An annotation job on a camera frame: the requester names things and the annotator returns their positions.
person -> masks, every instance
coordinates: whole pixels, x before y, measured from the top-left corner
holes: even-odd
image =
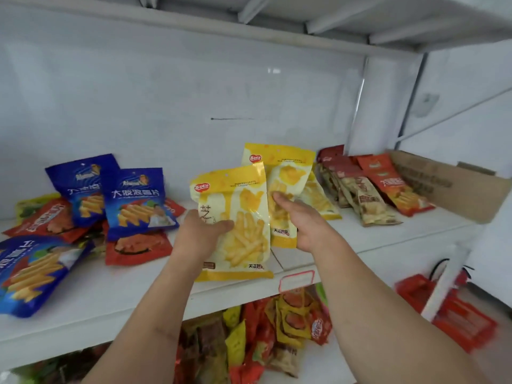
[[[282,193],[272,196],[297,226],[298,248],[313,255],[339,347],[358,383],[488,382],[470,357],[384,284],[316,210]],[[83,384],[172,383],[190,290],[218,237],[232,228],[232,221],[207,225],[196,210],[188,213],[172,256]]]

melted cheese image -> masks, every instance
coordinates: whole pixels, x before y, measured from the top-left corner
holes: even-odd
[[[240,207],[245,211],[257,211],[263,194],[263,191],[254,194],[252,191],[244,188],[240,192]]]
[[[300,168],[284,166],[279,172],[279,179],[290,186],[295,186],[298,181],[301,180],[301,178],[306,174],[307,172]]]

diagonal metal rod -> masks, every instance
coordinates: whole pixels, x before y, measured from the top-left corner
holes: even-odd
[[[485,100],[483,100],[483,101],[480,101],[480,102],[477,102],[476,104],[473,104],[473,105],[471,105],[471,106],[468,106],[467,108],[465,108],[465,109],[463,109],[463,110],[460,110],[460,111],[458,111],[457,113],[454,113],[454,114],[452,114],[452,115],[450,115],[450,116],[446,117],[445,119],[442,119],[442,120],[440,120],[440,121],[438,121],[438,122],[434,122],[433,124],[431,124],[431,125],[429,125],[429,126],[426,126],[425,128],[419,129],[419,130],[417,130],[416,132],[410,133],[410,134],[408,134],[408,135],[400,136],[399,138],[397,138],[397,139],[396,139],[396,141],[397,141],[397,142],[404,141],[404,140],[406,140],[406,139],[408,139],[408,138],[411,138],[411,137],[413,137],[413,136],[415,136],[415,135],[418,135],[418,134],[420,134],[420,133],[422,133],[422,132],[425,132],[427,129],[433,128],[434,126],[437,126],[437,125],[439,125],[439,124],[441,124],[441,123],[443,123],[443,122],[445,122],[445,121],[451,120],[453,117],[458,116],[458,115],[460,115],[460,114],[462,114],[462,113],[464,113],[464,112],[466,112],[466,111],[468,111],[468,110],[471,110],[471,109],[473,109],[473,108],[476,108],[477,106],[480,106],[481,104],[484,104],[484,103],[486,103],[486,102],[489,102],[490,100],[494,100],[495,98],[497,98],[497,97],[499,97],[499,96],[502,96],[503,94],[508,93],[508,92],[509,92],[509,91],[511,91],[511,90],[512,90],[512,86],[511,86],[511,87],[509,87],[508,89],[505,89],[505,90],[500,91],[499,93],[495,94],[494,96],[490,96],[489,98],[486,98],[486,99],[485,99]]]

person's right hand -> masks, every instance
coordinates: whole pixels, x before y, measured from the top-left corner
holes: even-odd
[[[274,201],[290,214],[293,225],[297,226],[297,248],[304,252],[312,252],[322,240],[331,226],[322,218],[319,212],[301,201],[291,201],[285,194],[274,191]]]

brown cardboard flap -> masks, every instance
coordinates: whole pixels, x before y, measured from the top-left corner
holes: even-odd
[[[388,151],[397,171],[432,203],[479,224],[489,223],[512,187],[504,179],[404,151]]]

